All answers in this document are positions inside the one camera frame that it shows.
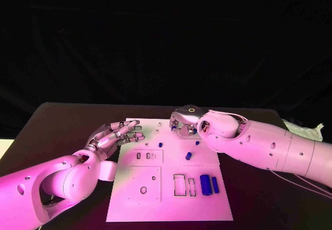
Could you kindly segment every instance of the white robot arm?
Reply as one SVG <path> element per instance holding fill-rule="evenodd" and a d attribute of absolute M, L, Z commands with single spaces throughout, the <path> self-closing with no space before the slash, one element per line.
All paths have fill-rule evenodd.
<path fill-rule="evenodd" d="M 251 166 L 292 173 L 332 187 L 332 144 L 240 115 L 212 110 L 204 113 L 193 105 L 175 109 L 168 126 L 178 136 L 197 132 L 210 150 Z"/>
<path fill-rule="evenodd" d="M 116 163 L 105 161 L 116 146 L 144 139 L 138 121 L 102 125 L 85 148 L 0 177 L 0 229 L 34 230 L 92 193 L 96 181 L 112 181 Z M 41 204 L 38 189 L 56 197 Z"/>

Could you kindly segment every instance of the peg board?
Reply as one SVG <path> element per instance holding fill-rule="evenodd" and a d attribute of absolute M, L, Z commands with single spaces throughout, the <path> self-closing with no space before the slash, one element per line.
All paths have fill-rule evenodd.
<path fill-rule="evenodd" d="M 106 222 L 232 220 L 217 155 L 199 135 L 178 138 L 168 120 L 134 119 L 145 139 L 121 146 Z M 216 177 L 217 194 L 201 195 L 201 174 Z"/>

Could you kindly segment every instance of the blue cylinder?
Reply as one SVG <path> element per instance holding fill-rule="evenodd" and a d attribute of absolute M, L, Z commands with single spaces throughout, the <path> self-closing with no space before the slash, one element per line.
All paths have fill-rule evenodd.
<path fill-rule="evenodd" d="M 212 177 L 212 185 L 213 185 L 213 191 L 214 191 L 214 193 L 219 193 L 219 188 L 217 188 L 216 178 L 214 177 Z"/>
<path fill-rule="evenodd" d="M 210 182 L 209 182 L 209 175 L 200 175 L 200 187 L 201 187 L 201 194 L 209 196 L 212 195 L 212 187 L 210 187 Z"/>
<path fill-rule="evenodd" d="M 191 153 L 187 152 L 184 159 L 186 159 L 186 160 L 190 160 L 190 157 L 191 157 Z"/>

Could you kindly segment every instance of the black backdrop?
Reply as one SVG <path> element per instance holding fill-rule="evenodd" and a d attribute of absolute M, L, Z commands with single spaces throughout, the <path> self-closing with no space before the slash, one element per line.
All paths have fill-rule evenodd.
<path fill-rule="evenodd" d="M 0 137 L 63 102 L 271 108 L 330 141 L 330 5 L 158 4 L 1 8 Z"/>

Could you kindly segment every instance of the black table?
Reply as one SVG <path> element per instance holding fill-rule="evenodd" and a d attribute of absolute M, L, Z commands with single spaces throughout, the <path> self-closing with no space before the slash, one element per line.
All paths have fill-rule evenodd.
<path fill-rule="evenodd" d="M 126 117 L 168 119 L 170 106 L 44 103 L 38 106 L 2 158 L 0 176 L 82 149 L 100 124 Z M 285 128 L 278 114 L 266 109 L 210 108 Z M 330 229 L 332 200 L 291 185 L 269 171 L 219 155 L 233 221 L 106 223 L 112 183 L 98 181 L 90 196 L 66 210 L 41 230 L 98 229 Z M 116 161 L 118 151 L 110 156 Z"/>

